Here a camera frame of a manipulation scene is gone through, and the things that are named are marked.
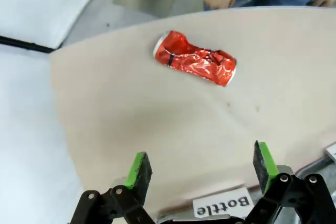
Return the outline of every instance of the floor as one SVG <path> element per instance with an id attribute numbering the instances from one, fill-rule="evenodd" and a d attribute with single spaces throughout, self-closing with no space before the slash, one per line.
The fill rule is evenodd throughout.
<path id="1" fill-rule="evenodd" d="M 176 0 L 169 16 L 202 10 Z M 64 45 L 157 17 L 92 0 Z M 82 193 L 57 120 L 48 55 L 0 45 L 0 219 L 12 224 L 66 224 Z"/>

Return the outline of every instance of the white label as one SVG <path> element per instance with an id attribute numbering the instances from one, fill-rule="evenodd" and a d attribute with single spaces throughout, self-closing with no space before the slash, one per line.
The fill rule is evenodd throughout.
<path id="1" fill-rule="evenodd" d="M 325 149 L 327 154 L 336 162 L 336 143 Z"/>
<path id="2" fill-rule="evenodd" d="M 251 196 L 245 187 L 195 199 L 193 205 L 196 218 L 212 215 L 230 215 L 245 218 L 254 206 Z"/>

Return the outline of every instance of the can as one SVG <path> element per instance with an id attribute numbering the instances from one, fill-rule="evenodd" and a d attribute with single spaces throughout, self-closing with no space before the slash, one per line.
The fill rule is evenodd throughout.
<path id="1" fill-rule="evenodd" d="M 155 59 L 170 68 L 192 73 L 220 86 L 230 83 L 237 61 L 222 50 L 211 50 L 190 44 L 178 31 L 164 33 L 154 47 Z"/>

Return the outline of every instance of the bolt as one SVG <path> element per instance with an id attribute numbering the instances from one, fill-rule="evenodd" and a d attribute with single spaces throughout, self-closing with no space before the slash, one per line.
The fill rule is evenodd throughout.
<path id="1" fill-rule="evenodd" d="M 310 182 L 310 183 L 316 183 L 316 182 L 317 182 L 316 177 L 311 176 L 311 177 L 309 178 L 309 182 Z"/>
<path id="2" fill-rule="evenodd" d="M 288 181 L 288 177 L 287 177 L 286 175 L 282 175 L 282 176 L 280 177 L 280 180 L 281 180 L 282 182 L 287 182 L 287 181 Z"/>

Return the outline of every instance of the beige tabletop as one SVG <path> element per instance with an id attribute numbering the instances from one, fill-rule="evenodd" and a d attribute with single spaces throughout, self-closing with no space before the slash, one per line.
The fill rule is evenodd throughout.
<path id="1" fill-rule="evenodd" d="M 232 82 L 156 62 L 167 30 L 235 57 Z M 132 26 L 54 52 L 51 74 L 84 188 L 106 191 L 147 151 L 150 212 L 257 184 L 255 140 L 296 170 L 336 139 L 336 9 L 228 9 Z"/>

